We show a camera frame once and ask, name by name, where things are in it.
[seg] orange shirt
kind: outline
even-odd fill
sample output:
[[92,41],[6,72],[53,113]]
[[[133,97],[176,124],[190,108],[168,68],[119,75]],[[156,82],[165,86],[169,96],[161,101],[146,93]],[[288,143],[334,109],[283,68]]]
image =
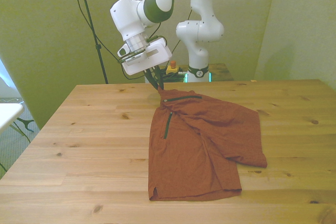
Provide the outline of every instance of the orange shirt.
[[159,93],[150,132],[150,200],[237,196],[236,162],[267,166],[256,111],[194,91]]

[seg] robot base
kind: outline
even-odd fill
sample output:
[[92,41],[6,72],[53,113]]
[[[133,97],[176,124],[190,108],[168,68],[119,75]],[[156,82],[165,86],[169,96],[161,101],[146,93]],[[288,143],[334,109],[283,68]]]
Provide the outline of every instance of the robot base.
[[188,71],[185,75],[184,82],[211,82],[211,73],[207,72],[203,77],[198,78]]

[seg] zipper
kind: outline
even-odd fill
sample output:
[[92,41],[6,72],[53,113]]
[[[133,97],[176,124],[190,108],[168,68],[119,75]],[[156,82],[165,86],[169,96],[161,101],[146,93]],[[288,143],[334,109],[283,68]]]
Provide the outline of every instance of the zipper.
[[163,102],[171,102],[171,101],[183,100],[183,99],[188,99],[188,98],[202,99],[202,97],[197,96],[197,95],[188,95],[187,97],[177,97],[177,98],[172,98],[172,99],[166,99],[166,100],[163,100]]
[[169,130],[169,124],[170,124],[170,120],[172,119],[172,116],[173,116],[173,112],[170,112],[170,115],[168,117],[168,121],[167,121],[167,124],[166,124],[166,131],[164,132],[164,138],[163,139],[167,138],[168,130]]

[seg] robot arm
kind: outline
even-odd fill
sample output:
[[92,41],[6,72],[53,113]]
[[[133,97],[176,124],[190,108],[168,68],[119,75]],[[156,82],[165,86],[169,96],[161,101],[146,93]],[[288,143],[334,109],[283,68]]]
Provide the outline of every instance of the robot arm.
[[208,51],[198,42],[219,41],[224,26],[214,14],[212,0],[191,0],[191,8],[202,20],[187,20],[178,24],[176,34],[186,45],[189,53],[189,82],[209,81]]
[[172,54],[163,38],[151,41],[145,27],[169,19],[174,0],[119,0],[111,8],[113,21],[126,42],[118,51],[127,74],[132,75],[169,61]]
[[[165,39],[148,38],[145,27],[169,19],[173,7],[174,0],[119,0],[113,5],[112,18],[125,41],[118,56],[127,74],[146,71],[170,60],[172,54]],[[212,0],[191,0],[191,8],[202,20],[179,23],[176,34],[189,52],[189,81],[207,81],[208,52],[197,43],[218,41],[224,27],[214,15]]]

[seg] wooden table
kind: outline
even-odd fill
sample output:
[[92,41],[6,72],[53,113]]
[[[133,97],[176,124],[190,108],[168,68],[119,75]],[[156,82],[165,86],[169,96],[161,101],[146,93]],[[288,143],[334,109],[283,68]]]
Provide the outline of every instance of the wooden table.
[[336,93],[318,80],[169,83],[260,114],[241,196],[150,202],[150,84],[77,86],[0,180],[0,223],[336,223]]

